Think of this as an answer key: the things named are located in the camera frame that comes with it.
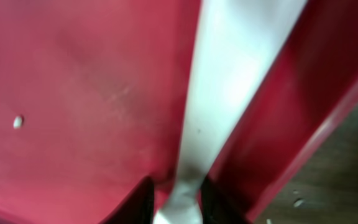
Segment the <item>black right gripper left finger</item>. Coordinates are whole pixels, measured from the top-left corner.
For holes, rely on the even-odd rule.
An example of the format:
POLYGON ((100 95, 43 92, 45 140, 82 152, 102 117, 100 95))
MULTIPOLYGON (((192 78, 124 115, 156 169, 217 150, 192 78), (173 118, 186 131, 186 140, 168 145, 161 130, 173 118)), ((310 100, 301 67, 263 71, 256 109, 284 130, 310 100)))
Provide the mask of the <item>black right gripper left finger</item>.
POLYGON ((100 224, 152 224, 155 185, 144 177, 100 224))

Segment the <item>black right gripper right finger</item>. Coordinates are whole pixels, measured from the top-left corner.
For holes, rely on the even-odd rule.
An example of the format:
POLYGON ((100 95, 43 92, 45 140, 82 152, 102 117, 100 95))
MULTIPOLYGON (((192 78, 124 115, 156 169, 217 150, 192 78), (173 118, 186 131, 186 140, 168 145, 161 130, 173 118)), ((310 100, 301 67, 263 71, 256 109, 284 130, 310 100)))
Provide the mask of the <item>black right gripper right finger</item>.
POLYGON ((209 177, 201 185, 201 207, 203 224, 251 224, 209 177))

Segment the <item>white plastic fork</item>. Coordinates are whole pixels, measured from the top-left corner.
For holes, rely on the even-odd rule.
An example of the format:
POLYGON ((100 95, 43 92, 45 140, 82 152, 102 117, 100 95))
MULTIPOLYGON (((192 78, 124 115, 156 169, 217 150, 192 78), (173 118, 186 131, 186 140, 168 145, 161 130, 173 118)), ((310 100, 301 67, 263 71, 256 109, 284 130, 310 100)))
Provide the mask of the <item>white plastic fork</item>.
POLYGON ((173 190, 155 224, 201 223, 196 195, 306 0, 203 0, 173 190))

